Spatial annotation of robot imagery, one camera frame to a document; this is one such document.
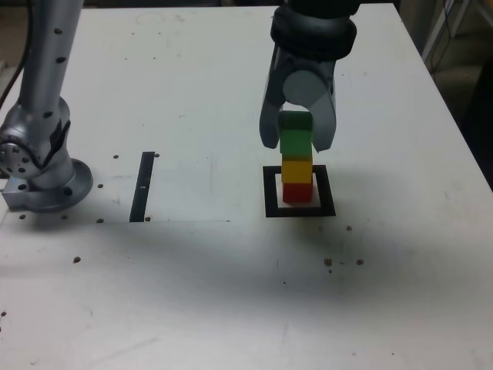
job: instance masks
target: floor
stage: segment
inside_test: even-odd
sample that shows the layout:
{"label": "floor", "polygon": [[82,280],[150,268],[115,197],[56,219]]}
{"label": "floor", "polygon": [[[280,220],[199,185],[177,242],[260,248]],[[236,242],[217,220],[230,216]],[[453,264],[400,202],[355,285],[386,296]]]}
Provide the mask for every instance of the floor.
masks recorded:
{"label": "floor", "polygon": [[[440,5],[440,0],[437,0],[436,15],[440,11]],[[453,9],[450,23],[453,22],[459,6],[456,5]],[[11,67],[5,69],[4,64],[3,78],[0,75],[0,91],[13,72],[12,67],[21,58],[25,23],[26,14],[23,8],[0,7],[0,61]],[[493,58],[493,29],[474,7],[470,7],[458,36],[447,46],[448,39],[448,32],[445,30],[432,58],[433,76],[452,116],[460,125],[481,67],[487,59]]]}

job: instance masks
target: white table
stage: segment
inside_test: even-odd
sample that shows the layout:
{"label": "white table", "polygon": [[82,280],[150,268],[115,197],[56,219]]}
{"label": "white table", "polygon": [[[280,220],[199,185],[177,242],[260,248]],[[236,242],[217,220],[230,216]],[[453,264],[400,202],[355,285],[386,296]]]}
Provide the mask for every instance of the white table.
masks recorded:
{"label": "white table", "polygon": [[[265,218],[272,14],[82,13],[63,96],[95,187],[60,214],[0,203],[2,370],[493,366],[493,195],[393,5],[361,7],[337,64],[314,157],[337,216]],[[152,221],[130,224],[142,151]]]}

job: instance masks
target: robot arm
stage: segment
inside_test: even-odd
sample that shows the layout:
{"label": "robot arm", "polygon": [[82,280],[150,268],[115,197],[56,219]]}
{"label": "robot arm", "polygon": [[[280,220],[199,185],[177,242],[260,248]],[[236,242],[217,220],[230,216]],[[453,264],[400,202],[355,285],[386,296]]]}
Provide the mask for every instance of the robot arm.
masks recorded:
{"label": "robot arm", "polygon": [[315,150],[330,149],[336,130],[334,68],[356,38],[349,19],[356,0],[290,0],[276,10],[271,36],[276,46],[260,114],[263,145],[279,141],[279,117],[287,101],[303,106],[313,119]]}
{"label": "robot arm", "polygon": [[70,112],[60,97],[83,0],[40,0],[17,104],[0,128],[3,196],[11,209],[54,212],[82,200],[89,168],[66,148]]}

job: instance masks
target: wooden block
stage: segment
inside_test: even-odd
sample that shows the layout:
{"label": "wooden block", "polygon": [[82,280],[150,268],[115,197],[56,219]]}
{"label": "wooden block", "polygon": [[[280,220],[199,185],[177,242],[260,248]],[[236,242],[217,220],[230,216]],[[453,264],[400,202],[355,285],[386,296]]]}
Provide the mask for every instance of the wooden block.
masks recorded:
{"label": "wooden block", "polygon": [[313,161],[283,156],[281,180],[283,183],[311,183]]}
{"label": "wooden block", "polygon": [[312,116],[310,112],[279,113],[280,152],[284,156],[311,156]]}
{"label": "wooden block", "polygon": [[314,183],[283,184],[284,203],[309,203],[314,195]]}

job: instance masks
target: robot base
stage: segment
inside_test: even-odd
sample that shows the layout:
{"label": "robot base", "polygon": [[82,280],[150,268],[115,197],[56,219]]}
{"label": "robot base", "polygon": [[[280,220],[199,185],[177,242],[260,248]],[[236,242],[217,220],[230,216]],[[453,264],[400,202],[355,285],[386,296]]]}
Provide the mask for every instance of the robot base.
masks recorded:
{"label": "robot base", "polygon": [[92,188],[92,174],[80,160],[72,160],[72,164],[72,178],[63,186],[49,190],[31,190],[26,180],[11,177],[2,191],[8,208],[48,213],[64,210],[80,202]]}

